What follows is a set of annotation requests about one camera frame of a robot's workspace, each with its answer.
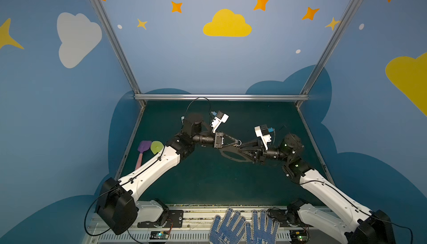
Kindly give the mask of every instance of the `metal base plate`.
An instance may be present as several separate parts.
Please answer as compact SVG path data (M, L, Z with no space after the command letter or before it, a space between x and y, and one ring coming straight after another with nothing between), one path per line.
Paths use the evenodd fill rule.
M181 228L183 214L184 214L183 210L169 210L167 213L168 220L166 220L166 224L163 226L163 228L170 228L170 225L171 225L170 220L172 220L174 228ZM154 226L153 222L141 222L141 223L138 223L138 227L139 228L155 228L156 226Z

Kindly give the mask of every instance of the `yellow cloud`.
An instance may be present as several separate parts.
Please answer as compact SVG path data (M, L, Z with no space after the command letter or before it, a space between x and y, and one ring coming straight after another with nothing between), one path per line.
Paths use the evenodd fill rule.
M387 64L386 75L393 85L427 115L427 53L417 59L393 59Z
M245 18L229 9L218 11L213 16L212 22L206 23L203 27L203 33L207 36L243 37L248 36L251 31L252 27L246 24Z

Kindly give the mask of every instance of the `yellow-green round object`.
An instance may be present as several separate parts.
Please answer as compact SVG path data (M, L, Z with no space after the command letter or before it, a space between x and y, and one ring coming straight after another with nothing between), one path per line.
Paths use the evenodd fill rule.
M154 155L157 154L157 153L159 153L162 150L162 148L163 148L163 144L160 141L153 141L151 143L150 149L151 149L151 152L153 152Z

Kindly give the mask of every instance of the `purple spatula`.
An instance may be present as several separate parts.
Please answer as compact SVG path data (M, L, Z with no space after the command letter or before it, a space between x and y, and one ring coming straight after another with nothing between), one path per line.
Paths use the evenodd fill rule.
M151 147L151 141L144 140L144 141L141 141L141 143L139 143L139 146L138 146L139 157L138 157L138 160L136 162L135 170L138 169L139 167L141 167L142 153L149 150L150 147Z

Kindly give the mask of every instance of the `metal frame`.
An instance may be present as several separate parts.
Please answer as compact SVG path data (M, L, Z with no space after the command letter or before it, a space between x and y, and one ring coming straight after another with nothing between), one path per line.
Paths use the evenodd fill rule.
M246 95L246 94L136 94L136 100L194 100L206 97L209 100L246 101L306 101L308 95Z
M338 27L334 30L334 33L329 39L328 44L326 45L326 48L323 50L322 55L317 61L316 66L314 67L313 71L308 77L308 80L305 83L304 87L302 88L300 94L307 95L309 93L309 91L314 85L314 82L317 80L320 72L322 71L323 67L326 65L326 62L328 62L328 59L330 58L332 52L337 46L339 40L344 35L345 29L348 27L356 11L359 9L360 5L362 4L362 1L363 0L350 0L350 3L348 4L347 8L344 11L344 14L341 17ZM297 102L296 103L297 108L299 108L301 104L302 104L302 101Z
M222 205L179 205L173 204L168 205L170 210L184 210L184 215L182 218L182 228L173 228L172 233L167 240L168 242L209 242L209 231L211 229L212 221L215 215L220 215L224 217L226 210L229 206ZM280 208L286 209L285 206L231 206L235 211L240 211L241 215L246 218L247 221L251 222L252 220L252 210L261 210L267 208ZM336 217L336 215L328 207L318 207L319 210L322 210L330 215ZM91 222L88 225L88 231L92 234L98 234L105 231L108 228L106 223L99 217L99 215L94 214ZM290 230L304 230L301 227L280 227L278 231L278 236L276 238L276 243L284 244L286 241L290 240L289 231ZM149 233L151 231L162 231L159 228L138 228L137 224L133 224L129 229L129 232L132 236L144 243L148 242L165 242L164 240L150 240ZM135 243L132 240L127 232L116 236L113 232L106 232L101 236L91 237L86 235L83 239L83 244L94 244L94 243Z
M135 94L141 93L141 90L139 89L138 82L136 81L135 75L132 72L132 69L129 65L128 60L126 59L126 56L125 56L125 53L123 52L122 47L120 46L119 40L117 39L117 36L107 16L107 12L105 11L104 6L101 3L101 0L90 0L90 1L92 3L93 9L95 10L99 18L99 21L104 27L105 33L107 34L107 37L110 40L111 46L114 49L114 52L117 56L117 59L120 62L120 65L122 65L123 71L125 72L125 75L128 78L133 91L135 92Z
M117 169L116 175L114 177L115 180L118 180L121 177L123 167L125 166L126 159L128 158L129 151L131 150L131 146L133 140L135 139L136 132L138 130L139 124L141 123L142 115L144 114L145 106L141 107L141 110L136 118L134 129L132 130L131 137L129 138L128 145L126 146L125 153L123 155L122 161L120 162L119 168Z
M316 145L316 141L314 140L313 135L310 132L310 128L308 128L307 122L305 121L304 116L302 115L301 110L299 108L297 108L297 111L299 113L299 117L302 120L302 123L304 124L305 130L308 133L308 137L310 138L311 144L313 145L314 150L316 151L316 154L317 154L317 157L318 157L318 159L320 161L320 164L322 165L323 170L324 170L324 172L326 174L326 179L328 179L329 182L331 182L333 185L335 185L334 181L332 180L332 176L329 173L328 167L326 166L326 164L325 164L325 162L323 160L323 157L320 154L319 148Z

